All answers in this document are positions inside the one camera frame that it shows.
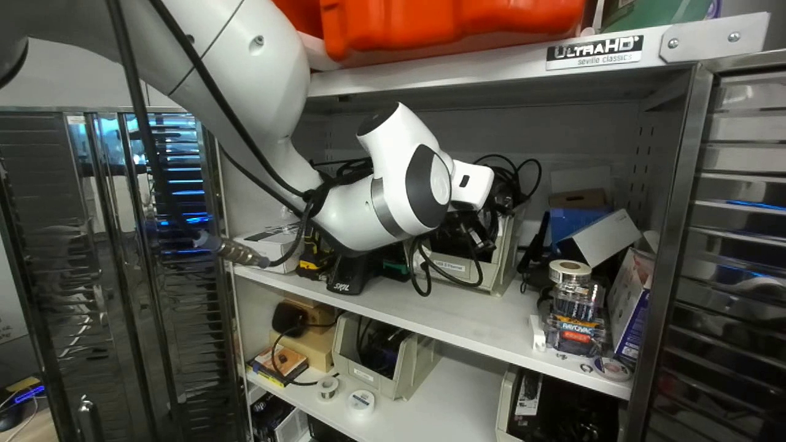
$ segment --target blue object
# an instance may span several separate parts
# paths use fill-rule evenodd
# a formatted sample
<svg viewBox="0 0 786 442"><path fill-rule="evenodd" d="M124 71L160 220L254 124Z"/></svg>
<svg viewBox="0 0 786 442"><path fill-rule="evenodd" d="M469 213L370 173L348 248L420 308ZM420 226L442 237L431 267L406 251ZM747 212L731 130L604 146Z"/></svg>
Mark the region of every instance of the blue object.
<svg viewBox="0 0 786 442"><path fill-rule="evenodd" d="M550 208L550 243L561 243L578 231L601 222L607 208Z"/></svg>
<svg viewBox="0 0 786 442"><path fill-rule="evenodd" d="M729 200L728 204L731 204L731 206L766 208L766 212L784 212L784 213L786 213L786 206L766 204L766 201Z"/></svg>
<svg viewBox="0 0 786 442"><path fill-rule="evenodd" d="M44 384L18 393L18 395L14 395L14 405L30 404L30 401L38 398L38 395L46 395Z"/></svg>

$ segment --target storage shelf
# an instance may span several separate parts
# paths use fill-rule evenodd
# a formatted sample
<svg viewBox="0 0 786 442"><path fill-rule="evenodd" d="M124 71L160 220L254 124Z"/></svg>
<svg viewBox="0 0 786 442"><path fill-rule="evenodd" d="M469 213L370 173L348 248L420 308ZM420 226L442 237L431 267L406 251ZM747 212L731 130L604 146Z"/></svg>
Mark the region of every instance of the storage shelf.
<svg viewBox="0 0 786 442"><path fill-rule="evenodd" d="M341 391L330 404L319 398L316 389L282 389L254 372L249 372L249 382L256 387L249 393L250 398L261 398L267 391L359 442L494 442L501 374L448 356L439 358L412 398L389 401L375 395L370 416L353 416L348 411L348 393L364 389L353 379L341 379ZM299 382L316 382L316 377L307 372Z"/></svg>
<svg viewBox="0 0 786 442"><path fill-rule="evenodd" d="M476 87L494 81L556 80L573 73L660 70L681 62L762 51L766 27L768 14L756 13L671 27L573 38L561 42L524 44L492 51L469 51L454 57L319 71L313 76L310 96L353 96L401 88ZM641 38L641 57L610 55L595 59L585 57L573 66L549 65L550 48L596 44L617 38Z"/></svg>
<svg viewBox="0 0 786 442"><path fill-rule="evenodd" d="M596 372L590 372L593 361L585 356L534 351L529 318L536 313L537 294L521 294L519 283L514 283L503 297L490 297L439 283L436 283L431 297L420 297L407 283L378 278L367 286L364 294L346 297L330 293L324 283L298 276L278 276L240 265L235 267L235 276L596 393L622 401L628 401L632 395L628 382L617 384L601 379Z"/></svg>

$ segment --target orange container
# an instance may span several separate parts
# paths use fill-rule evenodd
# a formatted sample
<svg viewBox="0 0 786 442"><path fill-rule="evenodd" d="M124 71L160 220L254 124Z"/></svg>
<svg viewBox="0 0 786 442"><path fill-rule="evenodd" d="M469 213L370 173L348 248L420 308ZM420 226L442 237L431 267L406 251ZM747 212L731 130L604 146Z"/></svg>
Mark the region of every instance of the orange container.
<svg viewBox="0 0 786 442"><path fill-rule="evenodd" d="M319 0L321 40L332 59L351 65L454 55L574 35L585 2Z"/></svg>
<svg viewBox="0 0 786 442"><path fill-rule="evenodd" d="M278 11L288 14L288 21L307 35L321 40L321 13L319 0L276 0Z"/></svg>

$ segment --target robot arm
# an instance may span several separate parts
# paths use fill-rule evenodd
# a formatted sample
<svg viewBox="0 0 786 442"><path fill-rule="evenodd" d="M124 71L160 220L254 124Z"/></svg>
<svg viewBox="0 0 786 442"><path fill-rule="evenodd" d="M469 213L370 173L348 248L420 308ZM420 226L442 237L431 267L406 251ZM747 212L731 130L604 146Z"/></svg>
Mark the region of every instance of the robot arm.
<svg viewBox="0 0 786 442"><path fill-rule="evenodd" d="M310 65L298 32L270 0L120 2L140 76L195 114L227 156L281 201L298 212L316 204L314 224L343 248L373 251L427 234L449 204L480 208L490 196L492 170L453 161L401 104L359 134L373 175L326 186L293 148ZM4 0L0 80L20 65L27 38L119 59L111 21L97 0Z"/></svg>

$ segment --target wire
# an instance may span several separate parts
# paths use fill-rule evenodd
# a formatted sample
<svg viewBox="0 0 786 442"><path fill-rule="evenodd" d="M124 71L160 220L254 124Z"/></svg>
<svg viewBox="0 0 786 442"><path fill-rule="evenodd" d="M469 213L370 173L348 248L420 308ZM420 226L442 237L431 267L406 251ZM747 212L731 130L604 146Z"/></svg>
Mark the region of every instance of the wire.
<svg viewBox="0 0 786 442"><path fill-rule="evenodd" d="M284 251L281 258L270 261L265 267L282 265L282 263L288 263L288 261L294 255L294 251L299 248L303 234L304 234L307 224L313 222L313 206L314 206L314 204L307 204L307 206L304 206L289 251Z"/></svg>
<svg viewBox="0 0 786 442"><path fill-rule="evenodd" d="M272 342L270 361L272 361L272 372L278 374L278 379L284 382L284 374L281 372L278 358L276 358L276 353L278 353L276 348L278 348L281 339L284 339L284 334L278 334L278 339ZM316 382L299 384L298 379L293 379L293 382L288 382L288 384L289 384L289 387L316 387Z"/></svg>
<svg viewBox="0 0 786 442"><path fill-rule="evenodd" d="M420 270L422 270L422 276L424 276L424 288L420 288L417 272L412 272L412 288L415 288L415 293L417 293L420 297L427 297L427 294L433 294L433 272L427 270L427 263L420 263Z"/></svg>
<svg viewBox="0 0 786 442"><path fill-rule="evenodd" d="M205 87L210 88L211 98L218 104L218 108L223 110L227 121L233 126L233 130L244 137L249 153L262 164L262 170L272 177L276 185L281 185L282 189L288 189L289 194L304 196L304 191L294 189L289 181L284 181L272 164L265 161L265 156L259 151L259 146L254 143L254 137L249 135L246 126L240 124L240 119L235 115L235 110L229 105L227 96L222 94L218 83L214 81L214 76L210 73L210 70L205 66L201 57L197 55L195 44L189 42L189 38L181 32L181 27L178 24L178 21L171 18L171 13L167 11L167 6L163 0L149 0L156 13L160 14L160 21L167 24L167 30L171 32L171 38L178 40L178 44L181 48L181 51L189 57L189 62L195 65L200 80L205 81Z"/></svg>
<svg viewBox="0 0 786 442"><path fill-rule="evenodd" d="M459 280L459 278L449 276L444 267L439 267L439 265L422 251L422 243L417 243L417 254L420 254L420 258L422 258L436 272L439 272L444 280L449 280L449 283L454 283L454 286L480 288L480 286L483 283L483 267L481 267L480 258L475 255L475 245L471 245L471 263L475 263L475 270L476 270L476 280L475 280L475 283Z"/></svg>
<svg viewBox="0 0 786 442"><path fill-rule="evenodd" d="M510 168L510 173L515 170L514 161L506 156L483 156L483 157L476 157L475 164L487 164L490 161L501 161Z"/></svg>
<svg viewBox="0 0 786 442"><path fill-rule="evenodd" d="M233 161L227 151L222 151L222 156L256 186L261 186L262 191L267 191L276 201L281 201L282 206L288 206L289 212L294 212L298 216L303 213L298 206L293 206L288 200L282 200L278 191L272 191L272 186L267 186L262 179L259 179L256 175L250 175L250 170L246 170L238 161Z"/></svg>
<svg viewBox="0 0 786 442"><path fill-rule="evenodd" d="M519 168L515 168L515 181L519 181L519 186L521 186L521 170L524 170L525 164L534 164L536 173L537 173L537 177L536 177L530 191L524 191L524 201L529 201L529 200L541 189L541 179L544 179L544 164L541 164L536 157L529 157L529 161L519 162Z"/></svg>
<svg viewBox="0 0 786 442"><path fill-rule="evenodd" d="M346 164L346 162L370 162L370 157L326 161L326 162L313 162L313 168Z"/></svg>

